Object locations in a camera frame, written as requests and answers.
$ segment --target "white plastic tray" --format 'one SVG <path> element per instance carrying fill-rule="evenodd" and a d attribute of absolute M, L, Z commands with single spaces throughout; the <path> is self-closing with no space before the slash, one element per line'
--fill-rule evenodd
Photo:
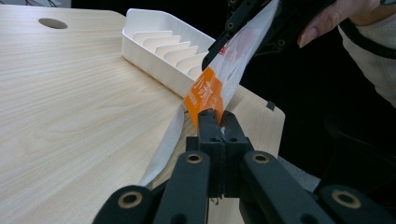
<path fill-rule="evenodd" d="M 122 34 L 122 56 L 181 97 L 215 41 L 171 14 L 137 8 L 128 10 Z"/>

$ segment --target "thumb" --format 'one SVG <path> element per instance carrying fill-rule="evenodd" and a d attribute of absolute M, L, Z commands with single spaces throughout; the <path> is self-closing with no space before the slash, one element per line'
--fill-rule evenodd
<path fill-rule="evenodd" d="M 336 3 L 326 7 L 305 26 L 297 39 L 297 43 L 300 48 L 306 46 L 312 40 L 320 37 L 321 35 L 330 32 L 346 18 L 338 8 L 339 7 Z"/>

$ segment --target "light wood tabletop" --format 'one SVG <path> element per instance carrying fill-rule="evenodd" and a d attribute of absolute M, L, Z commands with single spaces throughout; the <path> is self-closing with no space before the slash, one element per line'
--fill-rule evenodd
<path fill-rule="evenodd" d="M 121 56 L 124 23 L 0 5 L 0 223 L 91 223 L 139 182 L 183 99 Z M 279 108 L 240 87 L 227 109 L 255 149 L 277 155 Z"/>

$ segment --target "fingernail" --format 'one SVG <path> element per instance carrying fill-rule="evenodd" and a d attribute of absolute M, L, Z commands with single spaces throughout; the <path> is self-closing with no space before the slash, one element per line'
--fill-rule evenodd
<path fill-rule="evenodd" d="M 316 27 L 312 27 L 301 36 L 301 41 L 299 43 L 300 48 L 306 46 L 307 44 L 309 44 L 309 42 L 311 42 L 317 37 L 318 37 L 318 29 Z"/>

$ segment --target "orange label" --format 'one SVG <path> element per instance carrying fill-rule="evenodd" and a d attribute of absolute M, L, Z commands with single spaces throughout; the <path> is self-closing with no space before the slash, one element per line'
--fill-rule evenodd
<path fill-rule="evenodd" d="M 208 66 L 184 97 L 184 105 L 189 110 L 195 130 L 198 128 L 198 114 L 206 109 L 214 109 L 220 121 L 224 112 L 221 86 L 216 73 Z"/>

